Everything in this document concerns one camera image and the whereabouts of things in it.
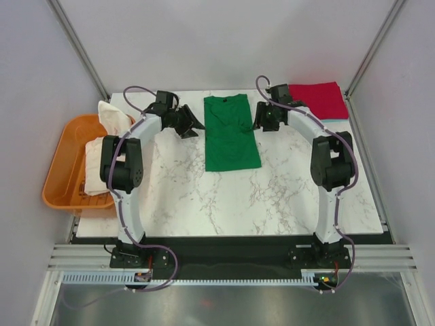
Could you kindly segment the green t shirt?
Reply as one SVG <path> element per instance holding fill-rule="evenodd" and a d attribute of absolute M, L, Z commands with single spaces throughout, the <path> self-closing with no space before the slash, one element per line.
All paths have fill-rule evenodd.
<path fill-rule="evenodd" d="M 246 94 L 204 98 L 205 170 L 229 172 L 262 166 Z"/>

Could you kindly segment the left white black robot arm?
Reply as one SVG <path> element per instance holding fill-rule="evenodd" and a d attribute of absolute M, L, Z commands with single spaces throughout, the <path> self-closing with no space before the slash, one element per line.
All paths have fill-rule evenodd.
<path fill-rule="evenodd" d="M 114 199 L 118 217 L 116 250 L 126 254 L 134 267 L 144 266 L 149 259 L 145 229 L 139 212 L 139 190 L 144 176 L 142 147 L 166 128 L 173 129 L 181 139 L 198 136 L 205 127 L 188 105 L 180 105 L 173 92 L 159 90 L 154 102 L 140 110 L 139 119 L 122 136 L 103 138 L 100 178 Z"/>

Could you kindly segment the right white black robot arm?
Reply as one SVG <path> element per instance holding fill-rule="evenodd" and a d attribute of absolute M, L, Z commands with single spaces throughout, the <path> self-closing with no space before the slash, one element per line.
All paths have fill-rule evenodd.
<path fill-rule="evenodd" d="M 319 217 L 314 236 L 319 246 L 311 250 L 316 266 L 327 267 L 336 259 L 332 245 L 343 238 L 338 224 L 343 192 L 358 181 L 358 163 L 349 132 L 333 132 L 300 101 L 294 101 L 285 84 L 257 89 L 264 98 L 256 108 L 253 128 L 277 132 L 282 124 L 295 129 L 311 144 L 310 173 L 319 190 Z"/>

